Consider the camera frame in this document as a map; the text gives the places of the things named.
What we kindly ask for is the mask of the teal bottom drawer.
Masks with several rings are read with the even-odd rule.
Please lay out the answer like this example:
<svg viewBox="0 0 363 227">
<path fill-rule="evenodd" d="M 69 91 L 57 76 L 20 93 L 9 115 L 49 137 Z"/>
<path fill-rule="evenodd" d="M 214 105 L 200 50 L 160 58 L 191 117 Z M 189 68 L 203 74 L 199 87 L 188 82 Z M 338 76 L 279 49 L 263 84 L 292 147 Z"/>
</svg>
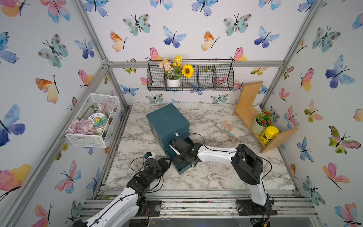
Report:
<svg viewBox="0 0 363 227">
<path fill-rule="evenodd" d="M 190 169 L 193 163 L 196 164 L 196 156 L 192 154 L 193 148 L 196 148 L 195 143 L 190 137 L 171 140 L 165 148 L 167 156 L 180 175 Z"/>
</svg>

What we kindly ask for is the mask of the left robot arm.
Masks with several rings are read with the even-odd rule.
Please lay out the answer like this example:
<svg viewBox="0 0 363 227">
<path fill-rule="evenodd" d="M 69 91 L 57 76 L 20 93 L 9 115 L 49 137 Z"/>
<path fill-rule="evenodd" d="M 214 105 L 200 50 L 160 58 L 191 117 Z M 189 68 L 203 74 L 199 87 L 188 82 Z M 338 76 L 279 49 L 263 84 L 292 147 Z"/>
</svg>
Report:
<svg viewBox="0 0 363 227">
<path fill-rule="evenodd" d="M 86 221 L 78 220 L 74 227 L 121 227 L 138 213 L 147 210 L 146 193 L 151 184 L 161 179 L 170 168 L 168 158 L 154 159 L 152 156 L 145 161 L 143 170 L 137 172 L 127 183 L 123 191 L 104 209 Z"/>
</svg>

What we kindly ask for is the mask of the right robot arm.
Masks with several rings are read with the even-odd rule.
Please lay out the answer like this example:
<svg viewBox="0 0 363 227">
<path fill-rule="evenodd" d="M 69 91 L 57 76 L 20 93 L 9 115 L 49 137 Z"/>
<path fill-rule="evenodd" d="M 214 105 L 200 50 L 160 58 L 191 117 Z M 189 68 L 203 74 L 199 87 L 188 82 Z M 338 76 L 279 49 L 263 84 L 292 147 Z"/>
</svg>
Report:
<svg viewBox="0 0 363 227">
<path fill-rule="evenodd" d="M 232 166 L 239 178 L 249 185 L 251 200 L 257 205 L 265 206 L 268 195 L 262 182 L 263 160 L 246 145 L 236 148 L 208 147 L 200 143 L 189 143 L 184 139 L 171 141 L 169 147 L 176 156 L 174 161 L 183 166 L 196 166 L 202 162 L 216 162 Z"/>
</svg>

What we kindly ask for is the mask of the teal drawer cabinet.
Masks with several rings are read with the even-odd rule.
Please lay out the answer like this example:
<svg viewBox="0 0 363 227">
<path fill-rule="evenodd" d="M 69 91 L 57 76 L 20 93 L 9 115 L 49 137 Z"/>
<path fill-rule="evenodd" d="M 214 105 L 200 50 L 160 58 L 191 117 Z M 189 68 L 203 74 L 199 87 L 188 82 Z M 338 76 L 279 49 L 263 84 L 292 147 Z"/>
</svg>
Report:
<svg viewBox="0 0 363 227">
<path fill-rule="evenodd" d="M 169 147 L 170 141 L 189 136 L 190 123 L 174 106 L 168 104 L 146 115 L 150 128 L 165 153 L 173 158 L 176 153 Z"/>
</svg>

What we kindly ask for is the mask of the wooden zigzag shelf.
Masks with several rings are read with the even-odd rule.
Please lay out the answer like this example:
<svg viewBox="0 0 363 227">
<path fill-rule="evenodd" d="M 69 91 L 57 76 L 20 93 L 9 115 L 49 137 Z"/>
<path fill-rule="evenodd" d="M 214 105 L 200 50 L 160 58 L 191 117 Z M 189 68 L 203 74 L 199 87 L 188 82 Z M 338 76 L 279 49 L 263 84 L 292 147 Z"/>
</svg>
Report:
<svg viewBox="0 0 363 227">
<path fill-rule="evenodd" d="M 260 136 L 252 131 L 252 124 L 255 122 L 255 116 L 258 115 L 258 111 L 252 106 L 263 82 L 255 82 L 246 85 L 238 99 L 236 107 L 234 109 L 233 115 L 240 116 L 240 118 L 247 125 L 249 130 L 252 132 L 254 137 L 258 140 L 263 149 L 260 153 L 265 153 L 275 148 L 280 147 L 284 142 L 286 142 L 290 137 L 292 137 L 298 130 L 298 128 L 293 128 L 287 131 L 282 131 L 280 134 L 275 135 L 268 144 L 263 144 L 260 141 Z"/>
</svg>

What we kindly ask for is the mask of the round green tin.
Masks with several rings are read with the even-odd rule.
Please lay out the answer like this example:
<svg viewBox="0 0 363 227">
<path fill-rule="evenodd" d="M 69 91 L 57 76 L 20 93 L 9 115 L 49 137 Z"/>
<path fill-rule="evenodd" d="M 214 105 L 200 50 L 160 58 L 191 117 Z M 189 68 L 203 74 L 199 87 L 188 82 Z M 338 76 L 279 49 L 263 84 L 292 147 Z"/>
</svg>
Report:
<svg viewBox="0 0 363 227">
<path fill-rule="evenodd" d="M 107 124 L 107 117 L 103 113 L 92 114 L 88 120 L 93 124 L 94 128 L 102 128 Z"/>
</svg>

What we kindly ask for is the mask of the green pot red flowers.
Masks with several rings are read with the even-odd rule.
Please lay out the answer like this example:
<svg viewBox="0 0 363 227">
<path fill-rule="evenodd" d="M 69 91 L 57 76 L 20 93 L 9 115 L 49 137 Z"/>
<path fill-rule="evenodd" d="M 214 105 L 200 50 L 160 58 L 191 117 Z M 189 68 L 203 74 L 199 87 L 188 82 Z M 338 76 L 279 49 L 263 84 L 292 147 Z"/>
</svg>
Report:
<svg viewBox="0 0 363 227">
<path fill-rule="evenodd" d="M 261 135 L 265 129 L 273 125 L 273 116 L 270 111 L 261 111 L 255 116 L 251 129 L 254 133 Z"/>
</svg>

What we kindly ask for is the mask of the pink artificial flowers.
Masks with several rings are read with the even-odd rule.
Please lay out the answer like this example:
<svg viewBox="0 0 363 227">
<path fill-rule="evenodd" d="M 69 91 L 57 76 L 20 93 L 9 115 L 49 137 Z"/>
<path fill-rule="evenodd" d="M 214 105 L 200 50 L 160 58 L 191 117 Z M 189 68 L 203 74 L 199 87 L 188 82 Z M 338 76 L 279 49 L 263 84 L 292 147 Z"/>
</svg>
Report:
<svg viewBox="0 0 363 227">
<path fill-rule="evenodd" d="M 67 133 L 93 135 L 95 132 L 93 124 L 86 119 L 75 119 L 67 129 Z"/>
</svg>

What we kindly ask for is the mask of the yellow canister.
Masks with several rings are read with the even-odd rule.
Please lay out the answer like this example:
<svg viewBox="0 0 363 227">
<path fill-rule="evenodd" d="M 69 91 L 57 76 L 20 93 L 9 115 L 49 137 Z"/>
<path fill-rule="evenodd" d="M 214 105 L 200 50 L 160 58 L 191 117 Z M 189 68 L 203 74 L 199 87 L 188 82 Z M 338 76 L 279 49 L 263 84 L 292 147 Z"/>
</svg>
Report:
<svg viewBox="0 0 363 227">
<path fill-rule="evenodd" d="M 279 129 L 275 126 L 268 126 L 264 132 L 260 135 L 260 141 L 267 145 L 274 136 L 278 135 L 280 133 Z"/>
</svg>

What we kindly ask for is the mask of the white pot with flowers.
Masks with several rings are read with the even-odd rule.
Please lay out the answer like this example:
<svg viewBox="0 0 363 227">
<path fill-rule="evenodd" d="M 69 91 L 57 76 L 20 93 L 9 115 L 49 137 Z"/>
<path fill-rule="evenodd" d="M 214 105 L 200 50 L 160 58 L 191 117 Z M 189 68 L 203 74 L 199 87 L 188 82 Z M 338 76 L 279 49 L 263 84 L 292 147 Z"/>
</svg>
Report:
<svg viewBox="0 0 363 227">
<path fill-rule="evenodd" d="M 194 67 L 184 63 L 180 55 L 174 57 L 172 62 L 168 58 L 164 58 L 158 66 L 164 71 L 168 88 L 178 88 L 181 86 L 182 77 L 190 79 L 194 76 Z"/>
</svg>

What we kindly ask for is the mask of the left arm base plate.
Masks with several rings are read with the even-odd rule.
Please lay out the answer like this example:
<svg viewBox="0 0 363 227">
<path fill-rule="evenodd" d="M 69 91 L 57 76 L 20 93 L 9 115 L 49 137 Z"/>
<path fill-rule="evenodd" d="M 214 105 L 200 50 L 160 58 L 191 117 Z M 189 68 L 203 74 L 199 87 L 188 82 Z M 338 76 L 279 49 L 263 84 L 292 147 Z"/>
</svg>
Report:
<svg viewBox="0 0 363 227">
<path fill-rule="evenodd" d="M 139 205 L 136 217 L 158 217 L 161 211 L 161 201 L 145 200 Z"/>
</svg>

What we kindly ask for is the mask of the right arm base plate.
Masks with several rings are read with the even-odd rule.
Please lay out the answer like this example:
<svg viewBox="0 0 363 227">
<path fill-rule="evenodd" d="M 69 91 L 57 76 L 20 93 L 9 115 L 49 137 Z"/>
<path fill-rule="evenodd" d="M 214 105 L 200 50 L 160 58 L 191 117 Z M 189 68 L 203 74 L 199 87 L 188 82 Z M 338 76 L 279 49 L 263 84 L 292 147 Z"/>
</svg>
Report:
<svg viewBox="0 0 363 227">
<path fill-rule="evenodd" d="M 237 200 L 236 209 L 239 216 L 276 216 L 278 214 L 273 199 L 267 199 L 265 205 L 258 205 L 251 199 Z"/>
</svg>

